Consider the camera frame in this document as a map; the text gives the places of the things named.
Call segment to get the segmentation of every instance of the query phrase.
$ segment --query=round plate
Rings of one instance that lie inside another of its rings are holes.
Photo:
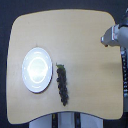
[[[52,76],[52,61],[48,53],[42,48],[33,48],[24,58],[22,78],[26,87],[34,92],[43,91]]]

